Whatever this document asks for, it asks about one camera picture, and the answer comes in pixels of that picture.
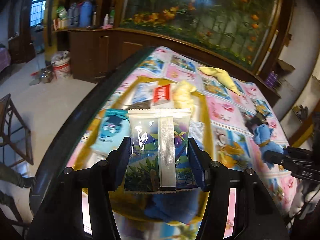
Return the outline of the white gloved right hand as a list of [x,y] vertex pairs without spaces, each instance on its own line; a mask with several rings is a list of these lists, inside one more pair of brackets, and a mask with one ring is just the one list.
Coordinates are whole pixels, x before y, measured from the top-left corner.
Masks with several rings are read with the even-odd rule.
[[298,217],[303,220],[307,214],[312,213],[319,202],[319,184],[302,180],[297,186],[293,198],[289,217]]

